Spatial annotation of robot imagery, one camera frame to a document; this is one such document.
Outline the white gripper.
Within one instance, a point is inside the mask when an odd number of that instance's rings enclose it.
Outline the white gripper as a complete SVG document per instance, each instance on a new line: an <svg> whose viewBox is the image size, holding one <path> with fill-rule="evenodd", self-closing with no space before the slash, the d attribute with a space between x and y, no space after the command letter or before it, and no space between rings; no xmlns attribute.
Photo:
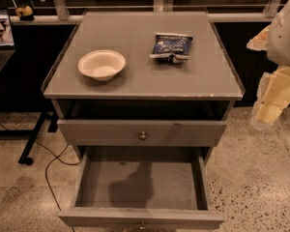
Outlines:
<svg viewBox="0 0 290 232"><path fill-rule="evenodd" d="M290 67L279 66L273 73L264 72L257 99L251 110L250 124L258 131L270 128L290 104Z"/></svg>

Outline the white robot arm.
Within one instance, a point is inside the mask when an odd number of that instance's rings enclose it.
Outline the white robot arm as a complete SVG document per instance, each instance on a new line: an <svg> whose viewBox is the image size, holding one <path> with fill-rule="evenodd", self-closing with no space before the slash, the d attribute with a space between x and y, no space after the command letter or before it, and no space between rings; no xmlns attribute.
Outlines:
<svg viewBox="0 0 290 232"><path fill-rule="evenodd" d="M273 73L264 72L260 78L251 111L250 124L261 131L272 126L290 104L290 0L246 47L266 51L267 58L277 64Z"/></svg>

